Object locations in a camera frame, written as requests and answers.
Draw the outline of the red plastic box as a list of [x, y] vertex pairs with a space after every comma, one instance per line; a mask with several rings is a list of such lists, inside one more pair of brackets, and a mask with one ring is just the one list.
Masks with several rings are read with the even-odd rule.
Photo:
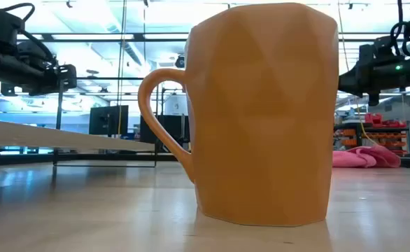
[[402, 120], [384, 120], [380, 113], [367, 113], [365, 115], [365, 122], [372, 127], [392, 127], [405, 128], [407, 123]]

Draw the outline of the rack with orange bins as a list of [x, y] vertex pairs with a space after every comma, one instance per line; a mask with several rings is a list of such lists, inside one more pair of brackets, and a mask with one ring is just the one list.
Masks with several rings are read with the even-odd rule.
[[409, 155], [407, 137], [409, 129], [392, 127], [372, 127], [360, 122], [344, 123], [334, 126], [334, 147], [346, 150], [358, 146], [378, 144], [404, 157]]

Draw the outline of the black computer monitor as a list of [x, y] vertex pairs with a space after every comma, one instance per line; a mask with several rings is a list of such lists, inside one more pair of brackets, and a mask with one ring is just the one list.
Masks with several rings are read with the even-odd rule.
[[128, 126], [128, 106], [105, 106], [90, 109], [89, 134], [126, 134]]
[[[189, 117], [187, 115], [158, 115], [157, 119], [164, 129], [179, 143], [190, 142]], [[141, 117], [140, 141], [155, 143], [156, 136]]]

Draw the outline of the wooden tray board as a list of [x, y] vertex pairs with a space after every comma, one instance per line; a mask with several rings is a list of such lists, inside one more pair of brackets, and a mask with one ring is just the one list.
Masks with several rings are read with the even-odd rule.
[[[63, 102], [63, 94], [64, 94], [64, 81], [59, 80], [59, 92], [58, 92], [58, 103], [57, 103], [57, 119], [56, 119], [56, 125], [55, 129], [60, 130], [61, 129], [61, 123], [62, 123], [62, 102]], [[53, 148], [53, 156], [52, 156], [52, 174], [57, 175], [57, 168], [58, 168], [58, 162], [59, 162], [59, 153], [61, 151], [60, 147], [54, 147]], [[134, 167], [147, 167], [147, 168], [155, 168], [157, 165], [157, 158], [155, 157], [154, 159], [154, 164], [152, 166], [150, 165], [132, 165], [132, 166], [125, 166], [125, 168], [134, 168]]]

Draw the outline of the light wooden shelf board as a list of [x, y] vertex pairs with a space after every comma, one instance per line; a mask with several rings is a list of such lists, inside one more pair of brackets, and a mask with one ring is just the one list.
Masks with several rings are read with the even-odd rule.
[[81, 150], [153, 151], [154, 145], [138, 141], [67, 132], [0, 121], [0, 146], [33, 146]]

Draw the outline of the black aluminium table frame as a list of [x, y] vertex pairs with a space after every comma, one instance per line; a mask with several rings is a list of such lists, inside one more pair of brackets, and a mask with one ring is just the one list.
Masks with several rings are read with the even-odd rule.
[[[53, 154], [17, 154], [0, 155], [0, 165], [20, 165], [39, 162], [52, 162]], [[103, 161], [154, 161], [154, 155], [131, 155], [131, 154], [59, 154], [59, 161], [72, 160], [103, 160]], [[401, 158], [401, 166], [410, 168], [410, 157]]]

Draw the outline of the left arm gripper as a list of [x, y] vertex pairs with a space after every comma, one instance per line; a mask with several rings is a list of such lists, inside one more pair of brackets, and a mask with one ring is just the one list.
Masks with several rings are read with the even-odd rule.
[[30, 95], [42, 95], [57, 89], [69, 90], [77, 87], [77, 72], [72, 64], [59, 65], [54, 55], [44, 45], [32, 41], [17, 45], [14, 56], [0, 56], [2, 73], [1, 93], [16, 96], [15, 88], [22, 88]]

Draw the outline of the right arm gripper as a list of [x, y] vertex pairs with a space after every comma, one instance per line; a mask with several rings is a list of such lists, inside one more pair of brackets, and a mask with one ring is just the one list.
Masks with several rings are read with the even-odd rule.
[[385, 64], [361, 64], [339, 76], [338, 90], [363, 97], [368, 94], [369, 105], [379, 103], [379, 94], [383, 90], [410, 86], [410, 59], [399, 59]]

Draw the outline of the pink cloth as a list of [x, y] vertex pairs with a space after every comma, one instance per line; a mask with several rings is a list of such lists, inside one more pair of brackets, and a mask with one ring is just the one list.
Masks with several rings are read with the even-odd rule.
[[400, 157], [380, 145], [334, 150], [332, 153], [332, 166], [337, 168], [398, 168], [400, 165]]

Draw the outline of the orange plastic cup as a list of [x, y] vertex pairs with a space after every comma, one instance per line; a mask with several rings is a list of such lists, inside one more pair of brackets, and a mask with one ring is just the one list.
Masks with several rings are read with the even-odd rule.
[[[337, 22], [300, 3], [229, 8], [195, 25], [184, 69], [158, 69], [139, 86], [149, 128], [182, 164], [209, 217], [298, 226], [327, 215], [339, 82]], [[161, 126], [154, 88], [179, 83], [191, 149]]]

